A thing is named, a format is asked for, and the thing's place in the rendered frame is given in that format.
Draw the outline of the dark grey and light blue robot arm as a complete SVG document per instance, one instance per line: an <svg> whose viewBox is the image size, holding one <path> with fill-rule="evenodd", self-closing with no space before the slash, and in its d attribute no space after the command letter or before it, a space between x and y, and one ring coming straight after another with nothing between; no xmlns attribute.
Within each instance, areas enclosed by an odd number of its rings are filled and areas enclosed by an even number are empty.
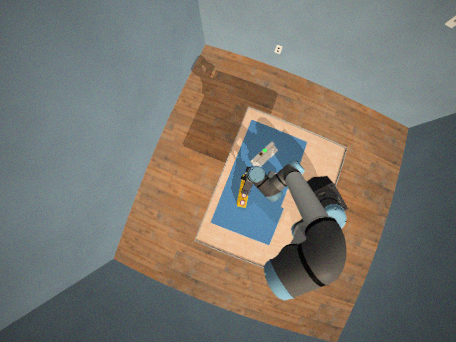
<svg viewBox="0 0 456 342"><path fill-rule="evenodd" d="M347 217L340 206L340 198L329 190L315 195L302 176L304 172L296 160L272 178L262 167L253 166L245 172L241 191L249 195L254 184L270 202L275 202L287 186L303 219L292 225L291 243L264 265L270 289L282 300L294 299L331 284L341 275L346 262L346 241L341 228Z"/></svg>

